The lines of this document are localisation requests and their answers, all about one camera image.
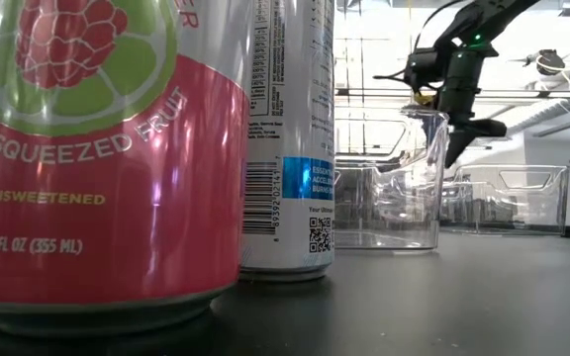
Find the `12 fl oz 355 ml text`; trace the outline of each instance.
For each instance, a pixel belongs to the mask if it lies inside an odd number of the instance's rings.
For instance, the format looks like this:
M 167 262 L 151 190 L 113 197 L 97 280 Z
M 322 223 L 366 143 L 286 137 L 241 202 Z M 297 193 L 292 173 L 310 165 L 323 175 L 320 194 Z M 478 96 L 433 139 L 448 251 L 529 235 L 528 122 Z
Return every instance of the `12 fl oz 355 ml text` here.
M 0 236 L 0 252 L 79 255 L 82 251 L 83 241 L 75 238 Z

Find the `lime slice graphic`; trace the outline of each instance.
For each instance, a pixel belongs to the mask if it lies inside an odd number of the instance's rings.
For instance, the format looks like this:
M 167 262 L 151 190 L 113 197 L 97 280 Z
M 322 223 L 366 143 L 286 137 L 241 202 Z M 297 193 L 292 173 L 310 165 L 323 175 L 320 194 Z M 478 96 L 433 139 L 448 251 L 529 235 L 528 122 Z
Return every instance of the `lime slice graphic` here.
M 167 0 L 0 1 L 0 122 L 87 134 L 146 109 L 175 69 Z

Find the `qr code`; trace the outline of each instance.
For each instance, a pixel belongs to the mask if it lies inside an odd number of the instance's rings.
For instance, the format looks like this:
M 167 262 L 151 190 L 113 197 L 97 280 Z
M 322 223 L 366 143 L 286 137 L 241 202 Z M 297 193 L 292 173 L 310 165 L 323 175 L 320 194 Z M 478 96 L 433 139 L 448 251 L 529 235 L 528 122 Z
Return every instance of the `qr code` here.
M 333 227 L 331 218 L 309 218 L 309 252 L 331 251 Z

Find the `blue label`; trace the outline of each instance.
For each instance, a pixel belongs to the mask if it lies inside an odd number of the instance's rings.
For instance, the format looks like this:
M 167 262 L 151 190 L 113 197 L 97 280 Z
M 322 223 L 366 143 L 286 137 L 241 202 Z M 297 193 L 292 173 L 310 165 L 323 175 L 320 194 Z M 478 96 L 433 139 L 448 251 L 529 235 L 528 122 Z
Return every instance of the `blue label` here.
M 333 164 L 314 158 L 283 158 L 283 198 L 333 200 Z

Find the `aluminum can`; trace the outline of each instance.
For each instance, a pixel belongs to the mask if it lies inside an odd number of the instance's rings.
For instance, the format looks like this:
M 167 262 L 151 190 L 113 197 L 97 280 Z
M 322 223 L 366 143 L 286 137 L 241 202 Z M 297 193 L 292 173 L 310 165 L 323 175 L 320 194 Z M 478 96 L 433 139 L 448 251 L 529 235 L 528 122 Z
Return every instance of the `aluminum can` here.
M 236 281 L 252 9 L 0 0 L 1 329 L 139 331 Z
M 333 262 L 333 0 L 254 0 L 241 276 Z

